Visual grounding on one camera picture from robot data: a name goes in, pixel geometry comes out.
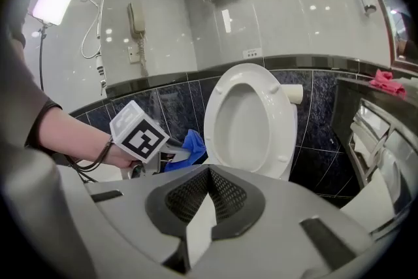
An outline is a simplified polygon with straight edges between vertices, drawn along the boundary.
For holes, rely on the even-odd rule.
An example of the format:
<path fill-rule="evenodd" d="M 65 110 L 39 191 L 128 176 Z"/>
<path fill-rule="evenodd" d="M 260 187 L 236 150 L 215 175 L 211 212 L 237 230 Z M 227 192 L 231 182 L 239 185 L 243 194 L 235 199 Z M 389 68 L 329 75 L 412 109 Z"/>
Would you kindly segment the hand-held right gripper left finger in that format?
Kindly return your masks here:
<path fill-rule="evenodd" d="M 129 180 L 98 182 L 88 193 L 131 246 L 158 264 L 190 271 L 209 248 L 216 213 L 211 176 L 198 165 Z"/>

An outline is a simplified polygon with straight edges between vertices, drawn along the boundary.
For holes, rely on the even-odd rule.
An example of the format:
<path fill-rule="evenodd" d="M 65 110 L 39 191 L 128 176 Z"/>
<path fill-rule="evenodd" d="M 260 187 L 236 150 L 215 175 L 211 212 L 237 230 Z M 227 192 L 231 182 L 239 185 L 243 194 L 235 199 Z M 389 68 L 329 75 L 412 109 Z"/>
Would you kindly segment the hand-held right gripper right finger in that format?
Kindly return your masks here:
<path fill-rule="evenodd" d="M 292 182 L 225 167 L 261 190 L 265 209 L 238 238 L 211 243 L 192 268 L 194 279 L 359 279 L 368 269 L 365 256 L 374 245 L 366 230 L 338 208 Z M 321 220 L 353 253 L 331 269 L 301 222 Z"/>

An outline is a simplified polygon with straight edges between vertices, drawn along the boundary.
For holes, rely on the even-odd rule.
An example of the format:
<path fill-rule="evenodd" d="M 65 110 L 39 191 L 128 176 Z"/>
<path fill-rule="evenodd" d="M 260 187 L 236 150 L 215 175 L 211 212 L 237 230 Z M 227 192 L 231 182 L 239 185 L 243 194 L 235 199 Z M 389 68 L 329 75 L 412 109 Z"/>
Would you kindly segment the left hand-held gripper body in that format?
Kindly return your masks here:
<path fill-rule="evenodd" d="M 140 160 L 140 165 L 128 168 L 123 179 L 163 172 L 172 159 L 170 136 L 134 101 L 129 101 L 110 121 L 113 143 Z"/>

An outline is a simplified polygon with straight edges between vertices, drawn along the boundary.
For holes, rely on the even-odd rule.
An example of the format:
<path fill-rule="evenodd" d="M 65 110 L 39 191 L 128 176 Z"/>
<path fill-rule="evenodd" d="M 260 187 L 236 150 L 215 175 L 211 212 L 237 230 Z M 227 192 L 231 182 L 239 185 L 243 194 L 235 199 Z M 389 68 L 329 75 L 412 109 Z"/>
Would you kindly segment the blue cloth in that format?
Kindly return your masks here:
<path fill-rule="evenodd" d="M 165 172 L 175 171 L 192 166 L 206 153 L 206 147 L 202 137 L 198 132 L 192 129 L 188 130 L 182 144 L 182 148 L 189 150 L 190 156 L 187 159 L 178 162 L 167 163 L 164 169 Z"/>

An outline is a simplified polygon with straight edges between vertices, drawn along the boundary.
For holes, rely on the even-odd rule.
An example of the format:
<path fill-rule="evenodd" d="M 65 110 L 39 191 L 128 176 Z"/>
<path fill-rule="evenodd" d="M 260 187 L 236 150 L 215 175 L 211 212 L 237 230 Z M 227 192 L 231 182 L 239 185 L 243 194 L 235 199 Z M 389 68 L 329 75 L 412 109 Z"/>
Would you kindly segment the white toilet seat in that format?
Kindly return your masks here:
<path fill-rule="evenodd" d="M 209 163 L 288 180 L 297 109 L 264 67 L 241 63 L 216 83 L 204 116 Z"/>

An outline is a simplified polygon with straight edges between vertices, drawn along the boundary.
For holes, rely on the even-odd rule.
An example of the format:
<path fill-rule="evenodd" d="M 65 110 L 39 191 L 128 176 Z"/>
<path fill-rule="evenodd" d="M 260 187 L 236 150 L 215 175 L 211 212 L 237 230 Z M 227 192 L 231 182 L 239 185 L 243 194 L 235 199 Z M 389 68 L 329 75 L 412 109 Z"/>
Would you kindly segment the person's left forearm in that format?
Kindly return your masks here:
<path fill-rule="evenodd" d="M 37 116 L 26 144 L 43 152 L 95 161 L 109 139 L 109 134 L 73 118 L 48 100 Z"/>

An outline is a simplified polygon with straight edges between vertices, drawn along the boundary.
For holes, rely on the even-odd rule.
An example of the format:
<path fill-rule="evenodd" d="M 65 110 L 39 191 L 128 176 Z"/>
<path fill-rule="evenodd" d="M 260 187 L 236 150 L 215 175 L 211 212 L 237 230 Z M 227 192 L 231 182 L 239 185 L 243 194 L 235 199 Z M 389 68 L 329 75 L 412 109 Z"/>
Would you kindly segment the white toilet lid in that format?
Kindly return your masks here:
<path fill-rule="evenodd" d="M 213 144 L 224 166 L 255 172 L 264 163 L 269 144 L 265 107 L 248 84 L 237 84 L 223 100 L 214 122 Z"/>

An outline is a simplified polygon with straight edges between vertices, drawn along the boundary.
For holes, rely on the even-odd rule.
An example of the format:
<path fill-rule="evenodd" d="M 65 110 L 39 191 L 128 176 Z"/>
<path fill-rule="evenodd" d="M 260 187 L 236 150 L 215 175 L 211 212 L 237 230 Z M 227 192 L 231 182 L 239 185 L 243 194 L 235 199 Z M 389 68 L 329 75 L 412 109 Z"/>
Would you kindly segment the person's left hand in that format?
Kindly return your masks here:
<path fill-rule="evenodd" d="M 103 162 L 108 165 L 116 166 L 119 169 L 133 168 L 142 163 L 115 144 L 110 146 Z"/>

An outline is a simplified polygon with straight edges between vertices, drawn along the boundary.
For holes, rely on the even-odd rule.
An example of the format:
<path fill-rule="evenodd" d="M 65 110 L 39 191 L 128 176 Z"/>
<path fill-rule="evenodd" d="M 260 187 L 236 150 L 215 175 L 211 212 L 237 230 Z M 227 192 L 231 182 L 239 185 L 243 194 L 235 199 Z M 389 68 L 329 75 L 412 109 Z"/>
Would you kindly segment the person's dark jacket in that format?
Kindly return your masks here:
<path fill-rule="evenodd" d="M 40 141 L 40 126 L 59 105 L 37 87 L 22 59 L 26 12 L 10 11 L 0 24 L 0 139 L 52 154 Z"/>

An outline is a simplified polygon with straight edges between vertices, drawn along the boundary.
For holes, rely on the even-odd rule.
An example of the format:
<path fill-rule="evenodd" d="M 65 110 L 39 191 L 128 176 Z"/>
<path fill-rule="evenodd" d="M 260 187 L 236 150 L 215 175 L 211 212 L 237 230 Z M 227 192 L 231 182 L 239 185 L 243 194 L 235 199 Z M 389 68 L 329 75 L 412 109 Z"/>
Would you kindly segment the pink cloth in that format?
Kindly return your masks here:
<path fill-rule="evenodd" d="M 373 79 L 369 81 L 369 84 L 375 88 L 383 90 L 391 95 L 404 97 L 406 91 L 401 83 L 398 83 L 393 80 L 393 74 L 389 71 L 381 71 L 378 69 L 376 71 Z"/>

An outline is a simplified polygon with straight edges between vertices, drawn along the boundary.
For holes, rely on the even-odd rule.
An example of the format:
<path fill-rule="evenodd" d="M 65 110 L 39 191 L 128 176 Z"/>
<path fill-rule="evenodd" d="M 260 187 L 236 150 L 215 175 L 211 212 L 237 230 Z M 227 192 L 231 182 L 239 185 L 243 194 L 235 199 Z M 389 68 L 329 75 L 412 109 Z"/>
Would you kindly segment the white phone wall plate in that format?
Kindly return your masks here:
<path fill-rule="evenodd" d="M 130 64 L 138 63 L 140 61 L 140 54 L 139 54 L 139 49 L 138 49 L 137 44 L 130 44 L 127 47 L 127 52 L 128 52 Z"/>

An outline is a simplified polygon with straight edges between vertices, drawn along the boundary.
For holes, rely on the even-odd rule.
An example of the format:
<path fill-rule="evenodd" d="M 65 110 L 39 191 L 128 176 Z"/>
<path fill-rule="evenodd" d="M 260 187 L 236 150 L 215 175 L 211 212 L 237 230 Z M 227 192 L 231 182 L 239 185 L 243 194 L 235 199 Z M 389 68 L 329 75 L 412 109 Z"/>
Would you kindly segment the beige wall telephone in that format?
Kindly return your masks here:
<path fill-rule="evenodd" d="M 127 15 L 129 20 L 129 30 L 131 38 L 137 46 L 135 52 L 137 63 L 140 64 L 140 72 L 143 77 L 148 77 L 148 70 L 145 56 L 145 21 L 142 5 L 140 2 L 130 2 L 127 6 Z"/>

